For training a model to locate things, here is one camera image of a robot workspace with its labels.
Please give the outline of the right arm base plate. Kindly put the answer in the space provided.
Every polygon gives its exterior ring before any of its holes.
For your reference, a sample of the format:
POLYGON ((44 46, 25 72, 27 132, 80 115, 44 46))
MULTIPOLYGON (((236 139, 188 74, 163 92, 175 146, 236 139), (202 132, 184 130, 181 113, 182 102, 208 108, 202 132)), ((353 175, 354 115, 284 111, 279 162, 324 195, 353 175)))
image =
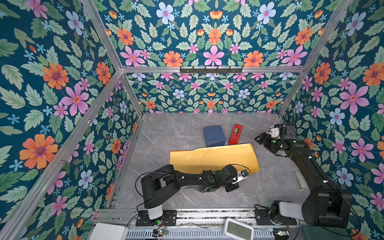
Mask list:
POLYGON ((255 219, 257 225, 259 226, 267 226, 267 225, 275 225, 275 226, 297 226, 298 221, 293 218, 282 217, 277 215, 271 215, 271 210, 266 208, 256 208, 254 210, 255 219))

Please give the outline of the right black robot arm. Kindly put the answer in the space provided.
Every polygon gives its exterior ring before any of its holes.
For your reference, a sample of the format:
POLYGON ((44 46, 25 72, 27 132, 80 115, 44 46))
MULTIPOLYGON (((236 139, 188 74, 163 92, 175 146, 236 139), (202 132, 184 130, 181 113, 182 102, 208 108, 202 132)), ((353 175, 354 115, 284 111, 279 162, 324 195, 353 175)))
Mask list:
POLYGON ((287 158, 298 167, 310 190, 309 196, 302 204, 274 201, 270 209, 273 222, 296 219, 315 227, 347 227, 353 197, 327 176, 312 157, 305 141, 292 138, 275 139, 267 133, 260 134, 255 141, 273 154, 278 151, 285 152, 287 158))

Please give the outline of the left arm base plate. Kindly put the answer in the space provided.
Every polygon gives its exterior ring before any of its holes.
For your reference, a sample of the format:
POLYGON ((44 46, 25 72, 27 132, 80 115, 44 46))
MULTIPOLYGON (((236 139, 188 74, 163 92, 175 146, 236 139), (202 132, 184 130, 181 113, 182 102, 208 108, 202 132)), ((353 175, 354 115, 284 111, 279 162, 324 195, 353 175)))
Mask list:
POLYGON ((136 226, 137 227, 160 227, 160 226, 170 226, 174 227, 177 221, 177 211, 176 210, 164 210, 163 215, 157 219, 151 220, 149 217, 148 211, 141 210, 139 211, 136 226))

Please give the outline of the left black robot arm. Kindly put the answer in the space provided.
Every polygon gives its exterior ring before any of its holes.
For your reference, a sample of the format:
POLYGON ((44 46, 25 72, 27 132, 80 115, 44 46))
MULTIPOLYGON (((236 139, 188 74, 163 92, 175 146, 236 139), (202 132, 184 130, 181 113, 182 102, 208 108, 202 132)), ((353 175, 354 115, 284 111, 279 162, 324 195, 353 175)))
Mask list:
POLYGON ((156 171, 141 175, 142 192, 150 220, 157 220, 163 216, 163 204, 184 189, 191 189, 201 193, 215 192, 225 188, 231 192, 239 188, 239 182, 249 177, 250 171, 238 171, 235 165, 226 165, 218 171, 203 171, 200 174, 187 174, 175 170, 173 165, 166 165, 156 171))

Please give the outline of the yellow orange wrapping paper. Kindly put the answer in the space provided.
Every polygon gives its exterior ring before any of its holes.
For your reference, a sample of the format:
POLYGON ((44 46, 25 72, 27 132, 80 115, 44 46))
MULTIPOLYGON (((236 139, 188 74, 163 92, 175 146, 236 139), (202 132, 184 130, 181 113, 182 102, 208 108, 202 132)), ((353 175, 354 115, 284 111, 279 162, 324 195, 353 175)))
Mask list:
POLYGON ((176 171, 188 174, 200 174, 208 170, 218 171, 227 165, 233 165, 237 171, 249 170, 251 174, 260 171, 252 144, 172 151, 170 164, 176 171))

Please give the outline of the blue gift box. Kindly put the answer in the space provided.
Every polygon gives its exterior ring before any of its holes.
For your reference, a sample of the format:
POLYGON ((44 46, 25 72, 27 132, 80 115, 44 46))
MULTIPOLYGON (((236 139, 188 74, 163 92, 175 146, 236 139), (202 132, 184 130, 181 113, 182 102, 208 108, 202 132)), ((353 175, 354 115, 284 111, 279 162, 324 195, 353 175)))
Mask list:
POLYGON ((226 137, 221 126, 205 127, 203 133, 208 148, 224 146, 226 143, 226 137))

